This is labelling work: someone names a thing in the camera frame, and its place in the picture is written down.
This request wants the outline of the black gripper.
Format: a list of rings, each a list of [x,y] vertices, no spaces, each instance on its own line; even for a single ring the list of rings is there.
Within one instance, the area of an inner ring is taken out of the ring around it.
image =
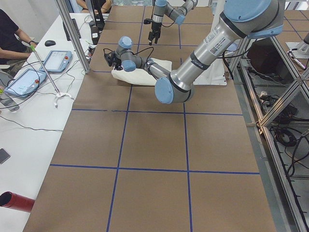
[[[120,58],[118,58],[117,53],[113,52],[112,53],[112,66],[114,69],[122,69],[122,61]]]
[[[152,45],[153,39],[154,43],[157,44],[161,34],[161,23],[153,21],[151,29],[152,31],[150,31],[148,35],[149,45]]]

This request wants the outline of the robot arm grey silver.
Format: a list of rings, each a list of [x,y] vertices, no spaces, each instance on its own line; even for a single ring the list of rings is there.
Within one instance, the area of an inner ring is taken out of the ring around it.
[[[283,0],[227,0],[219,22],[190,57],[176,70],[168,71],[151,58],[131,51],[132,40],[123,36],[115,51],[105,54],[109,66],[126,72],[143,69],[156,79],[155,96],[165,104],[186,102],[193,95],[193,82],[238,39],[267,38],[283,28]]]
[[[184,4],[176,9],[167,0],[156,0],[151,18],[144,20],[144,24],[151,24],[151,31],[148,35],[149,45],[153,43],[157,44],[161,35],[161,27],[163,26],[162,22],[165,15],[173,23],[180,26],[184,22],[186,15],[197,6],[197,3],[197,0],[185,0]]]

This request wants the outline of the neighbour robot arm base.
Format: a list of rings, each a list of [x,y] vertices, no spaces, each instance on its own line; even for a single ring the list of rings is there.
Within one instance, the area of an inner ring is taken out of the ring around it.
[[[306,70],[309,64],[309,34],[301,42],[286,42],[289,50],[289,58],[302,70]],[[307,59],[303,64],[299,59]]]

